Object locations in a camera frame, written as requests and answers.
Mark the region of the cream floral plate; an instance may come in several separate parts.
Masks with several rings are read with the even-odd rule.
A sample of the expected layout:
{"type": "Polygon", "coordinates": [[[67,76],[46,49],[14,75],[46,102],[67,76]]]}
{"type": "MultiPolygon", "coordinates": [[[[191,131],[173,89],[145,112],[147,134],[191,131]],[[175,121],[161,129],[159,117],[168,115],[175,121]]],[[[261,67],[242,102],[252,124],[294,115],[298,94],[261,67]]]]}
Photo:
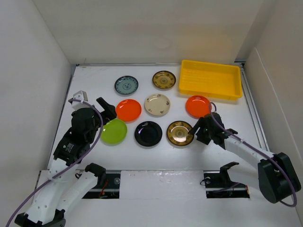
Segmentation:
{"type": "Polygon", "coordinates": [[[163,94],[153,94],[144,102],[145,110],[153,116],[163,116],[170,110],[170,100],[163,94]]]}

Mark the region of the gold brown plate front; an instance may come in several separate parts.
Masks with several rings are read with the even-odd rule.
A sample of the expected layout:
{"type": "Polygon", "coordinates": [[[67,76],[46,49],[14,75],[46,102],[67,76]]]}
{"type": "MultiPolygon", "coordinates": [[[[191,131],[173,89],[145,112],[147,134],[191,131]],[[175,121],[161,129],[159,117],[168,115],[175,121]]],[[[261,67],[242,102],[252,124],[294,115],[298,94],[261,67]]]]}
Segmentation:
{"type": "Polygon", "coordinates": [[[191,129],[192,126],[185,121],[174,121],[168,126],[166,136],[173,145],[187,146],[194,139],[194,136],[189,133],[191,129]]]}

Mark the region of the black plate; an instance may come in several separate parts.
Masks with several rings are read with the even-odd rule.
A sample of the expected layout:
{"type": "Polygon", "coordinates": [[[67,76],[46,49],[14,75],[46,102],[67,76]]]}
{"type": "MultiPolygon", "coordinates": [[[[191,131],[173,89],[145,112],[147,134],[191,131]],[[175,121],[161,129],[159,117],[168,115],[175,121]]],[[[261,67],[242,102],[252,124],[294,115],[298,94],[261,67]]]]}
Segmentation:
{"type": "Polygon", "coordinates": [[[135,128],[134,138],[141,146],[153,147],[161,141],[162,129],[156,122],[144,121],[135,128]]]}

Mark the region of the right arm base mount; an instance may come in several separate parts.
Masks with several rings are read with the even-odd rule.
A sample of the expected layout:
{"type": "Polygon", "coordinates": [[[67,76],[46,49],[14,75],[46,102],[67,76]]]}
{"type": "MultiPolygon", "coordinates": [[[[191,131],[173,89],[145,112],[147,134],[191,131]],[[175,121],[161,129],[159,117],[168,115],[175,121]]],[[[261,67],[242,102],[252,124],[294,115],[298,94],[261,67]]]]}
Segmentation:
{"type": "Polygon", "coordinates": [[[207,199],[249,199],[248,187],[222,178],[219,171],[204,171],[200,185],[205,187],[207,199]]]}

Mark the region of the orange plate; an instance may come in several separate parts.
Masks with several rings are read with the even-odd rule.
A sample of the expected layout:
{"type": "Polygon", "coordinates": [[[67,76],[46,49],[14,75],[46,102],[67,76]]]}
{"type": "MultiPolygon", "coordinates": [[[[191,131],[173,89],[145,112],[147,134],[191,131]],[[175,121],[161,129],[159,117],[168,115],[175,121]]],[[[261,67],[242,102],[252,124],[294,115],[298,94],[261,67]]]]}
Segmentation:
{"type": "Polygon", "coordinates": [[[116,106],[118,119],[124,122],[133,122],[139,118],[142,113],[140,103],[134,99],[125,99],[116,106]]]}
{"type": "Polygon", "coordinates": [[[204,96],[191,96],[186,102],[186,111],[193,117],[205,117],[210,113],[210,101],[204,96]]]}

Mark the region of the green plate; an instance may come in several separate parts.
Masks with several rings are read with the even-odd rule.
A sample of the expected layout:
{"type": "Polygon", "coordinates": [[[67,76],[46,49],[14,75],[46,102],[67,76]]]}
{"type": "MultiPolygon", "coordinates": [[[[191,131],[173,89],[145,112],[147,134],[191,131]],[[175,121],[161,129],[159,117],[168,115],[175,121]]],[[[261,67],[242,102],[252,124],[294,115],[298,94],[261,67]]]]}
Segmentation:
{"type": "Polygon", "coordinates": [[[122,142],[127,136],[127,125],[120,119],[109,121],[102,129],[101,140],[108,145],[122,142]]]}

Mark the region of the gold brown patterned plate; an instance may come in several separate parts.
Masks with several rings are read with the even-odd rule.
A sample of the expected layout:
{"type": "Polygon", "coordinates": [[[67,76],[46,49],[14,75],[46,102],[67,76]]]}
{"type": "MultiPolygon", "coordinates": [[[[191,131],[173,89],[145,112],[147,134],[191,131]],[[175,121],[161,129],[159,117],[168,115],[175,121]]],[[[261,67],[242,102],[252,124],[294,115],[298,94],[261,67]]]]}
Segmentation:
{"type": "Polygon", "coordinates": [[[155,87],[163,90],[172,88],[176,84],[176,76],[166,70],[156,72],[152,77],[152,82],[155,87]]]}

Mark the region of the blue patterned plate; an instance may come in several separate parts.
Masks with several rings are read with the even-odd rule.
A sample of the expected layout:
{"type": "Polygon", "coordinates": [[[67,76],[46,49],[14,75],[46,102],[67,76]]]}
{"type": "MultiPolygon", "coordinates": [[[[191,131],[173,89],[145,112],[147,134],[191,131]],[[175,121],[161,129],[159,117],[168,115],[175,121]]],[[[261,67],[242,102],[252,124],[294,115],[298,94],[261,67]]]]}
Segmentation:
{"type": "Polygon", "coordinates": [[[138,80],[133,76],[119,77],[114,84],[114,89],[121,95],[131,95],[139,87],[138,80]]]}

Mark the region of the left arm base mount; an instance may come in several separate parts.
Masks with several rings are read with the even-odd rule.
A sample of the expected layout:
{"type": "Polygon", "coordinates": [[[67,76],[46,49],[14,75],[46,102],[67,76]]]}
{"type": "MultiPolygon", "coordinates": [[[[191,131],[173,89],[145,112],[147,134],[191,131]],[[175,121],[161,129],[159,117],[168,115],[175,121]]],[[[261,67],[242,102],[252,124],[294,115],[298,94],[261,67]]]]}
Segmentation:
{"type": "Polygon", "coordinates": [[[119,199],[120,171],[107,171],[105,180],[90,189],[83,199],[119,199]]]}

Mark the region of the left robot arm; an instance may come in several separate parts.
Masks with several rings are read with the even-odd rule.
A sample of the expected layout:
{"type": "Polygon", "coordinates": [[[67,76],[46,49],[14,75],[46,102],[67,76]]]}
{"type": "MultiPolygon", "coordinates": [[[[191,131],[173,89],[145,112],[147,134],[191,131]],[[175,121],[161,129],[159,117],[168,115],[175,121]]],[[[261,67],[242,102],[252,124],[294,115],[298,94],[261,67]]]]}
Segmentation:
{"type": "Polygon", "coordinates": [[[96,146],[104,125],[117,117],[115,107],[102,97],[97,99],[104,109],[76,98],[69,103],[82,104],[71,116],[71,127],[59,141],[48,170],[48,179],[38,186],[12,214],[10,221],[20,227],[63,227],[66,214],[93,187],[106,181],[106,169],[95,163],[85,167],[77,182],[69,189],[68,183],[84,157],[96,146]]]}

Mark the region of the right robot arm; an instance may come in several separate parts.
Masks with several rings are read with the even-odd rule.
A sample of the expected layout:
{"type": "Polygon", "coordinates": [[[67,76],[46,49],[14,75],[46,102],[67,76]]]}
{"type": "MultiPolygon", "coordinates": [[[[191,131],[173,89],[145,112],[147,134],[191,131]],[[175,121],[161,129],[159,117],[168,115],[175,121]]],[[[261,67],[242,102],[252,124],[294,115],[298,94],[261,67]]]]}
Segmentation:
{"type": "Polygon", "coordinates": [[[244,184],[256,186],[267,201],[277,203],[293,196],[292,206],[297,205],[296,193],[302,186],[289,156],[285,153],[274,154],[250,145],[237,135],[237,131],[226,129],[220,115],[215,112],[199,118],[189,134],[206,145],[214,142],[255,168],[257,175],[249,174],[248,178],[244,178],[244,184]]]}

